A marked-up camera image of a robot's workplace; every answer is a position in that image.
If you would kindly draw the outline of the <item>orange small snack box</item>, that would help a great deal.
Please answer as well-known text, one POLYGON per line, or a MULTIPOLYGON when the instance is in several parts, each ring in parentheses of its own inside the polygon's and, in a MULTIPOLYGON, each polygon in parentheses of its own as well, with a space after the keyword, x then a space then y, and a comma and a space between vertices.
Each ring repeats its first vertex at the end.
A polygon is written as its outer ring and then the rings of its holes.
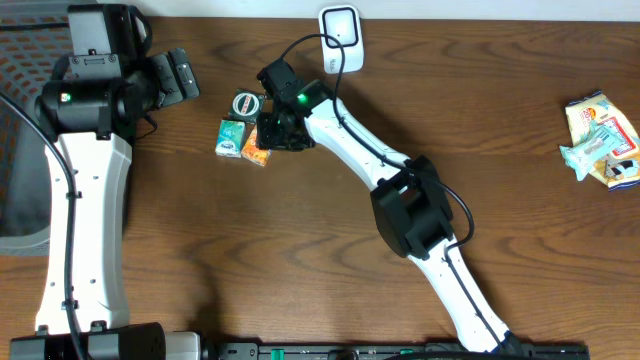
POLYGON ((241 156, 256 165, 264 167, 267 164, 272 151, 262 150, 258 147, 257 135, 257 128, 254 127, 242 148, 241 156))

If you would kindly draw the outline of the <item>dark green round-label packet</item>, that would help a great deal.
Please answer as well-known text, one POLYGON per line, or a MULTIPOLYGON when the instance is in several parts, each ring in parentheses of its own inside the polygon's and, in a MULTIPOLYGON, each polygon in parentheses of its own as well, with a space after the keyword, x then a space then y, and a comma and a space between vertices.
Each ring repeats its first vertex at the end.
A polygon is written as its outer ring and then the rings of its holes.
POLYGON ((262 112, 264 102, 264 94, 237 89, 228 116, 231 120, 255 124, 262 112))

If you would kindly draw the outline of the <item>teal white small box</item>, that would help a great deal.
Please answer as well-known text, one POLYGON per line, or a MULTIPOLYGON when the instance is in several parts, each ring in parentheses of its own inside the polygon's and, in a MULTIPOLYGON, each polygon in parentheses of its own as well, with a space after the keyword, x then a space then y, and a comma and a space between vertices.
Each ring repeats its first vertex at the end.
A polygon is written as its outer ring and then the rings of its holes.
POLYGON ((241 121, 222 120, 215 152, 218 156, 240 158, 246 125, 241 121))

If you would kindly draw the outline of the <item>teal snack packet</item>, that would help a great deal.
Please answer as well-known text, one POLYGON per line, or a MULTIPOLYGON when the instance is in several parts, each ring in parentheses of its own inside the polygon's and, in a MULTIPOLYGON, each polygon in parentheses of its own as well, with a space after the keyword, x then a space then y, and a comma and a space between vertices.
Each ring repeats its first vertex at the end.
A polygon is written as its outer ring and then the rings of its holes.
POLYGON ((584 141, 573 147, 560 146, 559 150, 565 164, 575 171, 576 179, 583 181, 597 161, 623 143, 624 139, 621 135, 606 125, 599 125, 592 121, 584 141))

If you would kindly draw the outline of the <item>yellow wet wipes pack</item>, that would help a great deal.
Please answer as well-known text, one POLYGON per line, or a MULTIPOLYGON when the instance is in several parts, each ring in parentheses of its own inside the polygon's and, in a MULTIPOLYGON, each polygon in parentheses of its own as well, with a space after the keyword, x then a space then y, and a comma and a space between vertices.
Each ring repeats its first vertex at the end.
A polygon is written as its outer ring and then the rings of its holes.
POLYGON ((562 146, 579 181, 592 176, 610 191, 639 184, 639 134, 602 92, 565 107, 572 145, 562 146))

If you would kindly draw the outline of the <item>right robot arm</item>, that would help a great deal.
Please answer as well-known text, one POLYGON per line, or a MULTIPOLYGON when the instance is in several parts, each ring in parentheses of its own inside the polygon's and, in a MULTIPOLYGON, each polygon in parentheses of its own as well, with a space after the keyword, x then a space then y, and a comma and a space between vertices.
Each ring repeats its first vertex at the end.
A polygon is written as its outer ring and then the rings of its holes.
POLYGON ((449 202, 460 197, 443 184, 433 163, 383 143, 346 109, 337 90, 307 83, 278 59, 257 75, 273 102, 258 119, 263 149, 301 151, 321 145, 368 187, 380 236, 415 264, 450 315, 468 351, 519 355, 519 341, 493 311, 468 270, 452 226, 449 202))

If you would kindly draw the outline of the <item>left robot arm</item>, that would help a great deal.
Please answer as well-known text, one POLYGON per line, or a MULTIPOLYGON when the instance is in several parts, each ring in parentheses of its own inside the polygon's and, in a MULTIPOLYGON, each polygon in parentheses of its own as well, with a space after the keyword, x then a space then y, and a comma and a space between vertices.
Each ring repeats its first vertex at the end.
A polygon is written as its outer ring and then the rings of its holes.
POLYGON ((214 356, 195 332, 132 324, 122 276, 127 179, 139 120, 195 98, 186 52, 150 54, 132 5, 68 9, 72 77, 43 87, 26 121, 45 146, 51 185, 46 286, 35 332, 14 359, 190 359, 214 356))

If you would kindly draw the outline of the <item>white barcode scanner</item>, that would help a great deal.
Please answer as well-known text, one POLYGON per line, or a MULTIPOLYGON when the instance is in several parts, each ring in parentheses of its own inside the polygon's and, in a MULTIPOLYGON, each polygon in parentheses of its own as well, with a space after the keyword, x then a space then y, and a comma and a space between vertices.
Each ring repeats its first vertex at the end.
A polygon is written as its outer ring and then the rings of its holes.
POLYGON ((337 74, 342 56, 342 45, 346 60, 343 72, 360 71, 364 65, 364 44, 359 11, 352 5, 328 6, 318 15, 319 29, 328 38, 321 38, 324 70, 327 74, 337 74))

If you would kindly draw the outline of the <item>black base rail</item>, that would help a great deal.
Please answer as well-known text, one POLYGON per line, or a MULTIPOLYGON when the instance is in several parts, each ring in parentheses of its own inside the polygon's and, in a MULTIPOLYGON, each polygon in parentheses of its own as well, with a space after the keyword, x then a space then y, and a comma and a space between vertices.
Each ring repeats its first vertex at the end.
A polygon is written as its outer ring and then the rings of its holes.
POLYGON ((586 346, 516 345, 512 350, 472 352, 456 343, 423 345, 283 345, 249 342, 205 345, 202 360, 424 360, 424 359, 526 359, 590 360, 586 346))

